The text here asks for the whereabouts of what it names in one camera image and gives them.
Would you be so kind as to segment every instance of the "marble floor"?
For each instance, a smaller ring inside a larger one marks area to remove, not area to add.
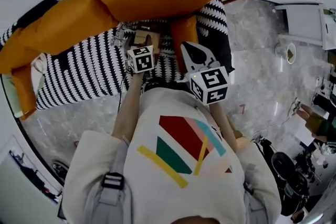
[[[327,53],[318,46],[295,42],[297,57],[290,65],[274,53],[277,43],[287,41],[278,39],[277,34],[286,28],[273,4],[241,0],[225,7],[236,70],[230,74],[232,85],[223,106],[246,136],[261,133],[277,150],[294,157],[302,150],[295,138],[300,119],[288,119],[288,110],[295,97],[311,103],[316,78],[330,71]],[[84,130],[111,133],[118,103],[119,97],[104,97],[63,105],[37,111],[22,124],[48,163],[59,159],[69,164],[76,150],[73,141]]]

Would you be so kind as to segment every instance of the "patterned fabric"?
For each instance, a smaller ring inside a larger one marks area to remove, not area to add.
[[[44,0],[28,11],[0,36],[0,49],[18,27],[27,27],[59,1]],[[217,60],[231,72],[233,68],[223,3],[211,0],[196,14],[199,43],[212,50]],[[184,79],[177,66],[169,22],[145,20],[148,21],[163,24],[165,29],[158,63],[150,71],[150,77],[162,77],[166,82]],[[89,37],[59,55],[47,54],[45,84],[37,94],[36,108],[43,110],[127,91],[131,76],[126,72],[124,44],[135,35],[137,23],[120,23],[118,27]]]

